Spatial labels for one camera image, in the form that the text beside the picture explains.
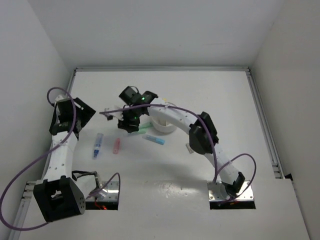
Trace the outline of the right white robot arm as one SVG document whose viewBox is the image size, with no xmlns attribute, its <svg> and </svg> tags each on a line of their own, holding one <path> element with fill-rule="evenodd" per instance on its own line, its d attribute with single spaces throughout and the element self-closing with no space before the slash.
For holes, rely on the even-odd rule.
<svg viewBox="0 0 320 240">
<path fill-rule="evenodd" d="M 191 111 L 165 102 L 155 93 L 146 91 L 143 94 L 127 86 L 119 95 L 128 109 L 122 112 L 118 128 L 129 133 L 138 130 L 140 117 L 165 120 L 188 134 L 191 149 L 205 156 L 214 167 L 213 181 L 220 177 L 226 193 L 235 198 L 245 182 L 245 176 L 231 162 L 219 146 L 218 132 L 210 115 L 206 112 L 195 114 Z"/>
</svg>

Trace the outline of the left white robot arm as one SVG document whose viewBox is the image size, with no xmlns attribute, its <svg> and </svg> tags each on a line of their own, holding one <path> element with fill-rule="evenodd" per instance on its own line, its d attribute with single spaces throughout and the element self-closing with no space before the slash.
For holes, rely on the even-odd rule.
<svg viewBox="0 0 320 240">
<path fill-rule="evenodd" d="M 73 158 L 82 128 L 96 111 L 78 97 L 70 100 L 59 95 L 49 128 L 53 152 L 41 183 L 33 195 L 46 222 L 82 215 L 86 198 L 100 188 L 96 171 L 73 170 Z"/>
</svg>

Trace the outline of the white round compartment organizer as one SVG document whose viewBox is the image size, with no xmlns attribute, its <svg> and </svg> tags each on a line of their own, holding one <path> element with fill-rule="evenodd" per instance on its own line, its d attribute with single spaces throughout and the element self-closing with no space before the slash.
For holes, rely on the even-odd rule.
<svg viewBox="0 0 320 240">
<path fill-rule="evenodd" d="M 160 104 L 160 105 L 169 105 L 169 106 L 175 106 L 176 105 L 172 102 L 168 102 L 166 104 L 161 104 L 161 98 L 156 98 L 151 102 L 152 104 Z M 162 134 L 169 134 L 174 132 L 177 127 L 169 122 L 168 117 L 165 115 L 166 108 L 165 107 L 156 107 L 156 111 L 153 111 L 150 115 L 151 122 L 153 124 L 153 127 Z"/>
</svg>

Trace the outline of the blue highlighter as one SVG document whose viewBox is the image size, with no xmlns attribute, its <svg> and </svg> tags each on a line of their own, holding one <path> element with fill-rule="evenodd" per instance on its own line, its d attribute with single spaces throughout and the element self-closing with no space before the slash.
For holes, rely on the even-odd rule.
<svg viewBox="0 0 320 240">
<path fill-rule="evenodd" d="M 164 139 L 161 139 L 159 137 L 152 136 L 152 135 L 149 135 L 149 134 L 144 134 L 142 136 L 142 138 L 145 139 L 145 140 L 148 140 L 150 142 L 159 144 L 159 145 L 164 145 L 165 144 L 165 140 Z"/>
</svg>

